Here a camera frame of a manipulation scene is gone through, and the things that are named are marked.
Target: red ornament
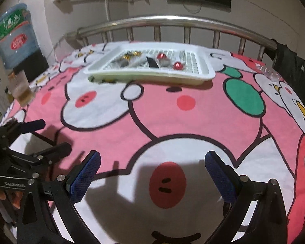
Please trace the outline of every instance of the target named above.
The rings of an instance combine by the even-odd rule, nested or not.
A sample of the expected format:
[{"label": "red ornament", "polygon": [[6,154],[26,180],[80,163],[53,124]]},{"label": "red ornament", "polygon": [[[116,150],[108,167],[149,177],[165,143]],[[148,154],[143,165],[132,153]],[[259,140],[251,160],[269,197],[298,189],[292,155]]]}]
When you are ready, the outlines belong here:
[{"label": "red ornament", "polygon": [[180,63],[179,61],[177,61],[177,62],[174,63],[173,69],[174,69],[174,70],[182,71],[182,70],[183,70],[183,64]]},{"label": "red ornament", "polygon": [[163,58],[167,58],[166,54],[165,53],[159,53],[157,55],[157,59],[163,59]]}]

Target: cable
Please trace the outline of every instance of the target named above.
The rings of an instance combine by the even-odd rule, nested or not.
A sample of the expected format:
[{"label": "cable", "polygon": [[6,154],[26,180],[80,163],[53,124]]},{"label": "cable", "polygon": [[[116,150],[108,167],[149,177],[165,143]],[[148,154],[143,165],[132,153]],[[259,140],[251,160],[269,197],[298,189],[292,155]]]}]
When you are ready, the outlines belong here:
[{"label": "cable", "polygon": [[196,11],[192,11],[191,9],[187,8],[184,4],[182,4],[182,5],[183,5],[183,7],[186,9],[186,11],[188,11],[188,12],[191,13],[191,14],[197,14],[197,13],[199,13],[199,12],[201,11],[201,8],[202,8],[202,5],[200,5],[200,8],[199,8],[199,9],[197,9]]}]

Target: metal bed frame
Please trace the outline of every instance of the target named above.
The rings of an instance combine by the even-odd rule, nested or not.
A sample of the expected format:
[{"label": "metal bed frame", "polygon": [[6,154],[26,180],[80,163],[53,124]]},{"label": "metal bed frame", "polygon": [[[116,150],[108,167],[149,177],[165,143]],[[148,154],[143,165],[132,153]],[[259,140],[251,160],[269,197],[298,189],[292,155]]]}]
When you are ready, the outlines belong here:
[{"label": "metal bed frame", "polygon": [[88,37],[96,34],[102,35],[102,40],[107,43],[108,32],[126,29],[127,37],[129,41],[133,41],[133,28],[134,27],[154,27],[154,37],[155,41],[161,41],[160,28],[162,26],[175,26],[184,27],[184,40],[186,44],[190,44],[191,28],[201,28],[214,31],[213,44],[212,47],[218,49],[220,34],[230,34],[240,37],[240,43],[238,48],[238,54],[243,55],[245,49],[246,40],[252,41],[260,46],[258,60],[261,61],[264,55],[264,50],[270,49],[275,51],[277,49],[277,44],[258,33],[232,25],[226,22],[217,21],[214,19],[193,17],[193,16],[179,16],[179,15],[149,15],[149,16],[139,16],[129,19],[121,19],[116,21],[111,21],[103,24],[93,25],[89,27],[81,27],[75,32],[70,32],[65,34],[59,42],[65,39],[70,45],[77,45],[76,48],[81,46],[78,41],[82,40],[84,45],[89,45]]}]

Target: black cloth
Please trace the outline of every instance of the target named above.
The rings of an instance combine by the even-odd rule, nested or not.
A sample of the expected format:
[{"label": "black cloth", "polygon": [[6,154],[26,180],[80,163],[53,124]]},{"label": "black cloth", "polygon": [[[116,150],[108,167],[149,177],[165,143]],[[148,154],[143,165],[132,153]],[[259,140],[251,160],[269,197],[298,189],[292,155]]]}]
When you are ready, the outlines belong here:
[{"label": "black cloth", "polygon": [[277,41],[277,50],[266,50],[265,53],[274,60],[277,60],[274,69],[285,79],[291,88],[298,95],[302,103],[305,105],[305,60],[298,57],[291,51],[287,45],[279,44]]}]

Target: red logo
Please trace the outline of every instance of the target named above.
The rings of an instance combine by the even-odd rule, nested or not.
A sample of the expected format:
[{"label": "red logo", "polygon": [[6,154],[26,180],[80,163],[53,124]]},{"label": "red logo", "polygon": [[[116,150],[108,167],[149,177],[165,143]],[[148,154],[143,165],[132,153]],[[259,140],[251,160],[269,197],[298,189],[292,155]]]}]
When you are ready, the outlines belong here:
[{"label": "red logo", "polygon": [[14,38],[11,42],[11,49],[16,50],[19,49],[23,44],[27,41],[27,36],[25,34],[20,34]]}]

